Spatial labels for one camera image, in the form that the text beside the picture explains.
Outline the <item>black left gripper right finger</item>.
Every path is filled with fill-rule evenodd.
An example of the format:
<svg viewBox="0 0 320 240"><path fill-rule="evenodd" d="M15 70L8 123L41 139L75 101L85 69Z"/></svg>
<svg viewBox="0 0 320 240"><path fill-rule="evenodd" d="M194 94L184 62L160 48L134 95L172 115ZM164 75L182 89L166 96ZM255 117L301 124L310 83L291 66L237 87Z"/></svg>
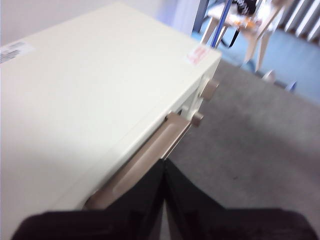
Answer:
<svg viewBox="0 0 320 240"><path fill-rule="evenodd" d="M301 213L281 208L228 208L164 161L165 199L184 240L311 240Z"/></svg>

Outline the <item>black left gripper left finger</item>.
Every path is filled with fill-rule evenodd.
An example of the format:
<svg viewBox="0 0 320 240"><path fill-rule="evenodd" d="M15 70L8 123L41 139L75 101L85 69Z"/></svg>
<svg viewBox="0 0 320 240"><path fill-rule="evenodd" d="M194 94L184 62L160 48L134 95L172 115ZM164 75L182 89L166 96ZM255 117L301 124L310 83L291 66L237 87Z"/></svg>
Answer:
<svg viewBox="0 0 320 240"><path fill-rule="evenodd" d="M162 209L162 159L110 206L99 210L49 211L21 222L14 240L146 240Z"/></svg>

